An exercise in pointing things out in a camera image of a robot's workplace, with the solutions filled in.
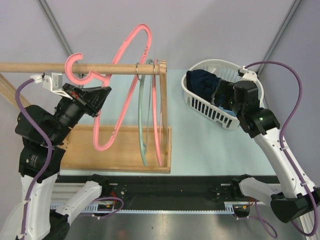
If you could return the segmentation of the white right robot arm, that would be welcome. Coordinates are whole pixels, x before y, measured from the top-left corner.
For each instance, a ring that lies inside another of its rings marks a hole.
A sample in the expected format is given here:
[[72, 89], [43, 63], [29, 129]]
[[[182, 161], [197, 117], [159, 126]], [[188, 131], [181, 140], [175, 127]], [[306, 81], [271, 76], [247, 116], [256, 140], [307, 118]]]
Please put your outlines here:
[[214, 104], [232, 110], [242, 130], [262, 149], [271, 164], [280, 189], [247, 174], [230, 188], [231, 196], [242, 201], [250, 196], [271, 207], [283, 223], [316, 211], [320, 205], [320, 189], [303, 172], [281, 134], [281, 126], [270, 109], [260, 106], [259, 89], [250, 80], [235, 83], [221, 79], [213, 94]]

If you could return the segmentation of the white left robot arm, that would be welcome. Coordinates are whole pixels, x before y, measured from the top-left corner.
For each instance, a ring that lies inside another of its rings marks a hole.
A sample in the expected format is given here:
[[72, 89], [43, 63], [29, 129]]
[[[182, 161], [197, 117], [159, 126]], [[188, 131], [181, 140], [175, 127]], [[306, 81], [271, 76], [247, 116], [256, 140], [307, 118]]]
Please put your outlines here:
[[20, 96], [15, 95], [20, 110], [15, 133], [23, 141], [18, 167], [22, 201], [6, 219], [0, 233], [3, 240], [63, 240], [90, 203], [110, 196], [109, 180], [94, 174], [67, 203], [51, 209], [53, 188], [66, 152], [63, 141], [84, 115], [98, 115], [111, 88], [80, 89], [65, 84], [63, 91], [65, 96], [54, 113], [38, 105], [24, 107]]

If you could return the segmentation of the navy blue shorts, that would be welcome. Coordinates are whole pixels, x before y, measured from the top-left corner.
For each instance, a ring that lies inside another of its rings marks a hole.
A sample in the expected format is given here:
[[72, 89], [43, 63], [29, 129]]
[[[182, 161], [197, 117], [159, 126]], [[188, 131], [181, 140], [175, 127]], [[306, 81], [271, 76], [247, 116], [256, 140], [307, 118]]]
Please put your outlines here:
[[211, 104], [212, 95], [215, 92], [220, 80], [223, 79], [217, 77], [214, 73], [203, 69], [188, 70], [186, 72], [187, 89]]

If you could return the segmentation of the light blue shorts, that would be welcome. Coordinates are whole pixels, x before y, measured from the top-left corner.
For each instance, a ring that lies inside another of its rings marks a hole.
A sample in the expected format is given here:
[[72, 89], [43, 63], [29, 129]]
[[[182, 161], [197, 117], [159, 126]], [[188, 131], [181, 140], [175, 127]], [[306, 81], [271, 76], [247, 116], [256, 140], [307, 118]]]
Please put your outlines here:
[[232, 110], [224, 109], [223, 107], [218, 107], [220, 110], [224, 111], [225, 113], [229, 114], [230, 116], [236, 117], [236, 114]]

